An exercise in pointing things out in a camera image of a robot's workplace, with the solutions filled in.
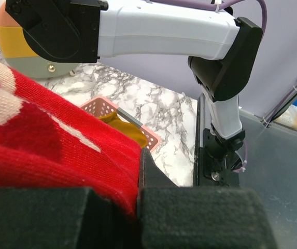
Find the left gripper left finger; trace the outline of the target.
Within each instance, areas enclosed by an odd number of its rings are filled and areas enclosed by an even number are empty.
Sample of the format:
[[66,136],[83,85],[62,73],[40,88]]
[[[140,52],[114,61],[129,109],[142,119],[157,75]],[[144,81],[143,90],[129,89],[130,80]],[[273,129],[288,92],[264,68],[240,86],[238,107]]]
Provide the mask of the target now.
[[0,248],[123,248],[112,203],[90,188],[0,188]]

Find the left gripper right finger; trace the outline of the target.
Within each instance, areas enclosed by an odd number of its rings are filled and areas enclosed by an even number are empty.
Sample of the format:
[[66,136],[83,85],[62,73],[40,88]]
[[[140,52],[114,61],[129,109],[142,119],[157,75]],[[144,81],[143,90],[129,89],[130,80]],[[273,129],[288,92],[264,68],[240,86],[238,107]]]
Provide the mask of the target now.
[[239,187],[178,187],[146,148],[139,165],[142,248],[276,248],[258,195]]

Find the red patterned sock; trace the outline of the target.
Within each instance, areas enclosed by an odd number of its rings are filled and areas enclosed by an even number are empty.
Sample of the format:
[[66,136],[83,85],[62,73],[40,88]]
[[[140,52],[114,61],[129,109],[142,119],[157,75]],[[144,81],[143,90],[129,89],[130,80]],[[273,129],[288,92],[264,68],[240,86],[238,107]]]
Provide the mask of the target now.
[[134,219],[141,150],[0,62],[0,187],[91,187]]

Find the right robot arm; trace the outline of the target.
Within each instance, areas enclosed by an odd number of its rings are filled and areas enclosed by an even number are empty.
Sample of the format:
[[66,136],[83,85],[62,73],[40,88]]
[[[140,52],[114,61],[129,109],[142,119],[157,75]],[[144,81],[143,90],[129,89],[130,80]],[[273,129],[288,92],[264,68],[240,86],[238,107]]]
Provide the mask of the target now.
[[7,1],[28,46],[58,63],[94,63],[128,54],[188,57],[221,140],[243,133],[238,95],[247,85],[265,33],[227,12],[233,1]]

